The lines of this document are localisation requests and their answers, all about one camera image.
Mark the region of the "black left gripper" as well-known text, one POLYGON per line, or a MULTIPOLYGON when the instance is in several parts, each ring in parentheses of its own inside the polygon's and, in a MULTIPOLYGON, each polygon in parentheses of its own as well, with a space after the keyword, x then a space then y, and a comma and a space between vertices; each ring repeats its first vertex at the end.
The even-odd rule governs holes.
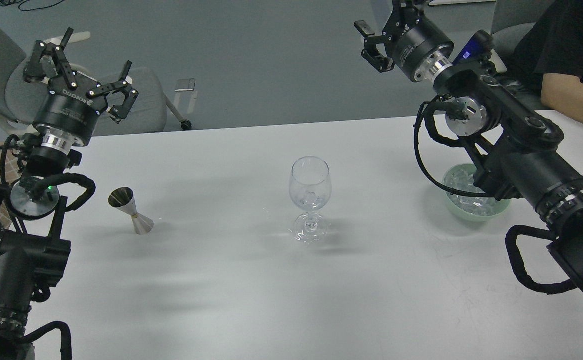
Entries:
POLYGON ((128 79, 132 68, 129 60, 114 82, 101 84, 89 76, 76 75, 65 54, 73 34, 74 29, 68 27, 58 44, 38 40, 22 72, 27 84, 46 84, 47 98, 33 127, 42 137, 42 148, 49 150, 88 146, 102 113, 118 124, 129 116, 139 96, 128 79), (122 104, 108 106, 111 94, 122 94, 122 104))

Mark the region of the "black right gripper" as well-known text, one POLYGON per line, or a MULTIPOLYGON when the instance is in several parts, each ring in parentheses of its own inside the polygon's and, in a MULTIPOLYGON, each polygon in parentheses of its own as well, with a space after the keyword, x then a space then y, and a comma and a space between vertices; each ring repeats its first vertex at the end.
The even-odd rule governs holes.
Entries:
POLYGON ((364 20, 354 22, 354 28, 362 36, 361 57, 376 71, 385 73, 394 66, 413 83, 426 79, 422 67, 432 63, 431 56, 448 58, 454 43, 424 12, 431 0, 392 0, 389 27, 398 28, 396 34, 376 34, 364 20), (379 45, 386 45, 383 55, 379 45))

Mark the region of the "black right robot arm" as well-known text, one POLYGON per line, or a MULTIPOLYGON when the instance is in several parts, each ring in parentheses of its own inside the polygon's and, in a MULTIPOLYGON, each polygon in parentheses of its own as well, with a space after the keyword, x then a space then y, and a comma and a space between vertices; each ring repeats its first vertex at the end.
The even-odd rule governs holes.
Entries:
POLYGON ((493 37, 477 31, 458 53, 454 43, 424 12, 423 0, 394 0, 379 34, 364 20, 354 23, 362 36, 361 56, 379 73, 399 68, 413 83, 428 81, 437 94, 422 103, 413 125, 413 149, 425 177, 449 194, 523 198, 546 229, 515 225, 505 237, 518 282, 548 296, 583 292, 583 176, 557 153, 564 133, 529 109, 496 78, 493 37), (462 148, 475 166, 477 193, 445 186, 431 176, 419 149, 421 127, 434 142, 462 148), (539 284, 529 276, 517 245, 520 236, 547 240, 547 250, 568 280, 539 284))

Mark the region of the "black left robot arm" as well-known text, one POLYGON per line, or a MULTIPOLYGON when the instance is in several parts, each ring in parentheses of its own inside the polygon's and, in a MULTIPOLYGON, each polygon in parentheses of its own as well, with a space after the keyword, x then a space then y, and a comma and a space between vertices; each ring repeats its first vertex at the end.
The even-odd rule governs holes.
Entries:
POLYGON ((59 44, 38 41, 24 69, 28 83, 46 82, 47 98, 33 121, 33 134, 12 135, 0 146, 1 161, 15 150, 21 177, 8 182, 0 175, 0 360, 33 360, 34 343, 60 333, 60 358, 73 357, 70 327, 52 321, 27 333, 31 303, 43 303, 59 284, 71 253, 61 239, 67 212, 92 198, 97 187, 82 174, 77 147, 90 143, 98 119, 115 122, 129 115, 139 92, 129 79, 131 61, 118 80, 102 84, 66 59, 74 30, 59 44))

